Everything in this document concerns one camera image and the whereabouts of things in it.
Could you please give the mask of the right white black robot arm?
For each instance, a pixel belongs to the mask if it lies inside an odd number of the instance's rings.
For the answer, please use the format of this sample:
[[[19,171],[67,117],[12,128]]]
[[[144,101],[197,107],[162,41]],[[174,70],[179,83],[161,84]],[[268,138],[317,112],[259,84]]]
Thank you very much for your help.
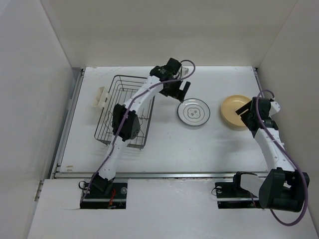
[[[257,196],[263,209],[300,212],[310,178],[306,172],[300,173],[283,152],[278,126],[271,119],[279,109],[272,99],[254,97],[236,111],[261,148],[269,173],[262,180],[254,173],[237,172],[231,191],[236,196],[247,192]]]

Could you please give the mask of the white plate black outline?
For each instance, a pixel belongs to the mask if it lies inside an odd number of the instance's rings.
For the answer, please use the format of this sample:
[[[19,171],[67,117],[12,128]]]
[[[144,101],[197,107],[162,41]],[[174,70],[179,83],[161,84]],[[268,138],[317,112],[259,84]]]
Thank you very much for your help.
[[[211,111],[207,103],[197,98],[189,98],[177,107],[179,120],[191,127],[200,127],[208,122]]]

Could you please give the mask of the yellow plate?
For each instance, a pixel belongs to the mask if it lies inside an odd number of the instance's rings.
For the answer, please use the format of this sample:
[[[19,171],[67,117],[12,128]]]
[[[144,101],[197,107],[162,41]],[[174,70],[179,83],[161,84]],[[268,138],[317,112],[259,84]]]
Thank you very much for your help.
[[[220,107],[222,118],[230,126],[245,127],[245,124],[242,122],[241,117],[236,114],[236,111],[250,101],[250,98],[242,95],[232,95],[227,97]]]
[[[248,129],[246,125],[239,119],[235,119],[235,120],[229,120],[227,118],[222,118],[222,119],[225,122],[225,124],[233,130],[244,131]]]

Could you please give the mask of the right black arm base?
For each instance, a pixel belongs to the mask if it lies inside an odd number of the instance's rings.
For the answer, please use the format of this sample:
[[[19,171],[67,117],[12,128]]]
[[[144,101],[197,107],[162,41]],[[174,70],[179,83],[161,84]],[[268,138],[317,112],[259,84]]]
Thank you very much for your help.
[[[246,202],[255,208],[269,209],[267,197],[261,190],[264,181],[257,174],[239,171],[233,176],[232,182],[215,183],[216,196],[219,200],[229,199],[236,206],[247,199]]]

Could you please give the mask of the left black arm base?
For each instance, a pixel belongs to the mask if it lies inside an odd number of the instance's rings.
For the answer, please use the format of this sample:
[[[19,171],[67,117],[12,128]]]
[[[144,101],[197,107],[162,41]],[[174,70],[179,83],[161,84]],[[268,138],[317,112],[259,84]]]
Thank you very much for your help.
[[[82,190],[80,209],[125,209],[127,202],[127,182],[113,182],[104,179],[94,179],[89,182],[80,181],[78,187]]]

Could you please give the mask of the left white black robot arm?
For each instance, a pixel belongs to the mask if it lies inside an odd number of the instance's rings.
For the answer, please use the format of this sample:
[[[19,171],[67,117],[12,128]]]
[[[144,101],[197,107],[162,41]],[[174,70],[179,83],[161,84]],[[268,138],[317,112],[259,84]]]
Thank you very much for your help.
[[[116,104],[114,106],[111,144],[105,159],[92,175],[85,195],[90,192],[91,188],[94,188],[95,193],[102,198],[110,195],[118,161],[128,143],[135,139],[140,132],[139,113],[144,109],[145,104],[149,103],[158,93],[182,102],[190,82],[186,82],[182,90],[180,86],[183,80],[189,78],[194,72],[195,64],[192,61],[178,61],[170,58],[165,65],[155,66],[151,69],[144,84],[129,100],[122,105]]]

